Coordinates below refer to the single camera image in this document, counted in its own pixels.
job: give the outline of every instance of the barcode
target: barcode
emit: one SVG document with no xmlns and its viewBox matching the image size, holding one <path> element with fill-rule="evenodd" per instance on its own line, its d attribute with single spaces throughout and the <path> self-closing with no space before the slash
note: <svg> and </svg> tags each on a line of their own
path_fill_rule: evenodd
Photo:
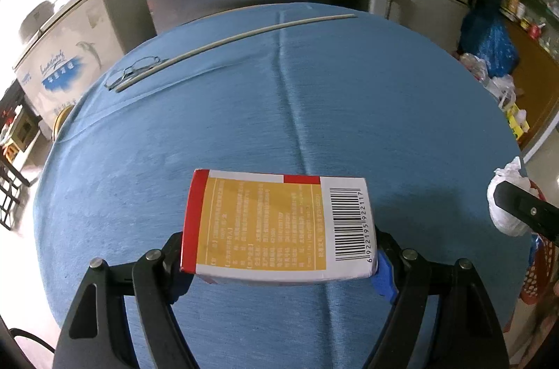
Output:
<svg viewBox="0 0 559 369">
<path fill-rule="evenodd" d="M 330 188 L 336 260 L 371 257 L 371 240 L 359 188 Z"/>
</svg>

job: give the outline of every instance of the round table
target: round table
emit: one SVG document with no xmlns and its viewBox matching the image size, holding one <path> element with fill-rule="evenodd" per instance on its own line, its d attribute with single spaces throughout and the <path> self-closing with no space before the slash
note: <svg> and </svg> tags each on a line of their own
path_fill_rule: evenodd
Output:
<svg viewBox="0 0 559 369">
<path fill-rule="evenodd" d="M 116 93 L 103 85 L 148 56 L 172 58 L 288 21 Z M 364 176 L 375 223 L 429 260 L 471 259 L 504 325 L 530 238 L 493 226 L 486 188 L 519 150 L 490 94 L 449 54 L 378 16 L 321 4 L 264 5 L 177 27 L 128 53 L 78 102 L 35 199 L 49 304 L 62 325 L 88 261 L 111 265 L 160 248 L 183 226 L 195 168 Z M 426 354 L 428 304 L 414 363 Z M 137 311 L 132 339 L 150 367 Z M 390 305 L 370 280 L 298 287 L 206 284 L 173 307 L 203 368 L 361 367 Z"/>
</svg>

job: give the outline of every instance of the blue plastic bag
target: blue plastic bag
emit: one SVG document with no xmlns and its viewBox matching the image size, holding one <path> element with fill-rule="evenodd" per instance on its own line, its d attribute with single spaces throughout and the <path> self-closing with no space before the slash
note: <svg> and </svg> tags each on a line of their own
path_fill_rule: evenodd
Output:
<svg viewBox="0 0 559 369">
<path fill-rule="evenodd" d="M 489 77 L 510 74 L 518 63 L 518 52 L 499 13 L 499 4 L 480 1 L 462 21 L 460 47 L 487 63 Z"/>
</svg>

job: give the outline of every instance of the metal bolt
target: metal bolt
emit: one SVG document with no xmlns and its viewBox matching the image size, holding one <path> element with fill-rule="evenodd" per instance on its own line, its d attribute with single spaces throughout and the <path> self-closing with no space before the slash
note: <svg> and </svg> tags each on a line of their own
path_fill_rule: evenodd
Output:
<svg viewBox="0 0 559 369">
<path fill-rule="evenodd" d="M 415 249 L 404 249 L 402 256 L 406 260 L 415 260 L 418 257 L 418 252 Z"/>
<path fill-rule="evenodd" d="M 93 269 L 99 269 L 103 265 L 104 260 L 101 257 L 95 257 L 89 262 L 89 267 Z"/>
<path fill-rule="evenodd" d="M 472 262 L 470 262 L 468 259 L 460 259 L 458 261 L 458 264 L 462 269 L 470 269 L 473 267 Z"/>
<path fill-rule="evenodd" d="M 150 251 L 146 252 L 145 257 L 147 260 L 151 260 L 152 262 L 154 262 L 159 257 L 161 257 L 161 251 L 159 249 L 151 249 Z"/>
</svg>

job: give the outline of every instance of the yellow label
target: yellow label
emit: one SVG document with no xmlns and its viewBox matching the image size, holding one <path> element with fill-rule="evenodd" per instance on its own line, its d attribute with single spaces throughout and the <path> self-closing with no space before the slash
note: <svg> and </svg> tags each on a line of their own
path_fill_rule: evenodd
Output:
<svg viewBox="0 0 559 369">
<path fill-rule="evenodd" d="M 196 262 L 223 268 L 325 270 L 320 185 L 208 178 Z"/>
</svg>

